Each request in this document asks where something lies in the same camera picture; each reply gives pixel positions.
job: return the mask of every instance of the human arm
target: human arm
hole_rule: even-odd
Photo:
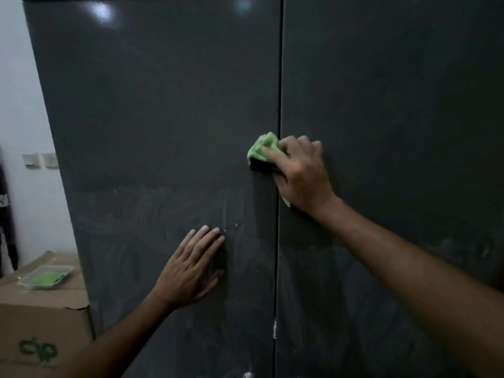
[[[478,377],[504,375],[504,295],[371,222],[331,188],[320,142],[280,141],[289,156],[262,148],[283,175],[279,192],[338,236],[395,297]]]
[[[51,378],[118,378],[174,310],[193,304],[213,289],[223,271],[203,282],[212,256],[224,242],[219,229],[189,232],[168,260],[147,297],[117,325],[56,370]]]

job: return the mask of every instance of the person's left hand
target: person's left hand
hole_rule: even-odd
[[[153,297],[171,310],[193,304],[205,297],[224,273],[219,270],[208,282],[202,282],[210,260],[224,242],[224,236],[213,241],[219,234],[218,228],[207,232],[208,226],[205,225],[196,234],[194,229],[187,234],[151,291]]]

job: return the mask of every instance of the human hand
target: human hand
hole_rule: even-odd
[[[310,142],[306,136],[297,139],[290,136],[282,139],[278,146],[288,156],[264,146],[261,151],[283,172],[283,175],[273,174],[280,195],[300,210],[316,216],[336,197],[322,159],[322,143]]]
[[[206,283],[202,282],[210,260],[224,242],[224,236],[213,241],[218,234],[218,228],[208,232],[206,225],[196,234],[191,230],[168,260],[151,296],[173,310],[205,297],[224,273],[219,270]]]

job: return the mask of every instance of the forearm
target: forearm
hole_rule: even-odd
[[[121,377],[170,310],[151,295],[51,378]]]
[[[369,221],[336,197],[314,217],[473,373],[504,374],[504,295]]]

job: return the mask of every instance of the person's right arm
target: person's right arm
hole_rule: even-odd
[[[263,147],[282,196],[338,236],[425,330],[478,377],[504,376],[504,295],[357,213],[332,190],[320,142]]]

